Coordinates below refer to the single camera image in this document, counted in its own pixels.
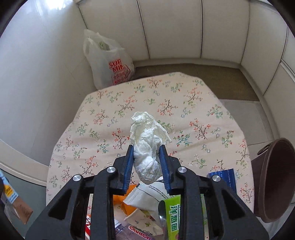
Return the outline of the white tissue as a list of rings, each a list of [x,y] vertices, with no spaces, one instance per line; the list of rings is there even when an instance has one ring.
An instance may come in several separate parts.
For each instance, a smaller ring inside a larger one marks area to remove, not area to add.
[[[134,146],[133,167],[144,184],[152,184],[162,175],[159,147],[171,142],[171,138],[148,112],[136,112],[131,120],[130,141]]]

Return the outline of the green snack packet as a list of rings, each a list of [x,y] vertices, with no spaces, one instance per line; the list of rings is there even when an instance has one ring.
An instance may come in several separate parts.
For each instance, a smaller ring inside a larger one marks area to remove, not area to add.
[[[159,219],[164,239],[176,240],[180,229],[181,196],[161,200],[158,205]]]

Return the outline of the light blue milk carton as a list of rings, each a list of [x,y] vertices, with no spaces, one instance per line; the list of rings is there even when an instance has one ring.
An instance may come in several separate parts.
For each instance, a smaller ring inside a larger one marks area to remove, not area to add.
[[[33,209],[18,195],[3,172],[1,172],[1,180],[4,185],[1,201],[8,208],[9,212],[14,214],[23,224],[27,224],[34,212]]]

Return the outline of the instant noodle bowl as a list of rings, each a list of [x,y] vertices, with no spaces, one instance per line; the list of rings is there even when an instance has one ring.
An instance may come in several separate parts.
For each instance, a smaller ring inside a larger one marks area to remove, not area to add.
[[[91,235],[91,214],[86,215],[86,226],[85,226],[85,240],[90,240]]]

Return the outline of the blue toothpaste box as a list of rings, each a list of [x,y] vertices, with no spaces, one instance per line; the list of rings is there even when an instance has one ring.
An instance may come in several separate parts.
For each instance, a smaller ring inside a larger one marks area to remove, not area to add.
[[[230,187],[235,193],[237,192],[237,185],[235,180],[235,173],[233,169],[226,169],[221,171],[209,172],[207,174],[208,178],[213,178],[215,180],[223,180],[228,187]]]

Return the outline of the floral tablecloth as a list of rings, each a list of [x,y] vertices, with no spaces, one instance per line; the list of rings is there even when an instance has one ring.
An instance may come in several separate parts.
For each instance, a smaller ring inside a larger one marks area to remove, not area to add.
[[[50,201],[75,174],[94,176],[135,147],[140,173],[131,185],[161,175],[159,146],[200,176],[232,169],[237,195],[254,208],[246,138],[203,80],[184,73],[142,78],[86,96],[55,144],[49,163]]]

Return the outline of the floral paper cup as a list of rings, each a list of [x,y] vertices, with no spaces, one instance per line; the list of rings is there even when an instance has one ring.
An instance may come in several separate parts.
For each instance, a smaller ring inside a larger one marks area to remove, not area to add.
[[[127,216],[124,221],[150,235],[159,236],[163,234],[162,228],[157,225],[148,211],[141,211],[137,208],[131,215]]]

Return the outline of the white plastic shopping bag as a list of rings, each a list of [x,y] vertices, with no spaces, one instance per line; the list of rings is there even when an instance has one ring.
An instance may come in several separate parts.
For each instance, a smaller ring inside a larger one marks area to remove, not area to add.
[[[84,30],[83,51],[98,90],[130,81],[135,73],[133,60],[126,50],[98,32]]]

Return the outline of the white torn sachet wrapper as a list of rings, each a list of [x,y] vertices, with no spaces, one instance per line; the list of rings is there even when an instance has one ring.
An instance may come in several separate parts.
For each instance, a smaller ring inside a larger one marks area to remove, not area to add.
[[[124,203],[140,210],[156,211],[161,200],[172,197],[161,181],[155,181],[152,184],[140,182],[124,199]]]

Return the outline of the brown trash bin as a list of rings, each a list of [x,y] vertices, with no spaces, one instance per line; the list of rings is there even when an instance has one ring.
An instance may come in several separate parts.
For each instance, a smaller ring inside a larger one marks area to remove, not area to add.
[[[283,216],[294,197],[294,147],[286,138],[264,146],[251,161],[254,214],[263,222]]]

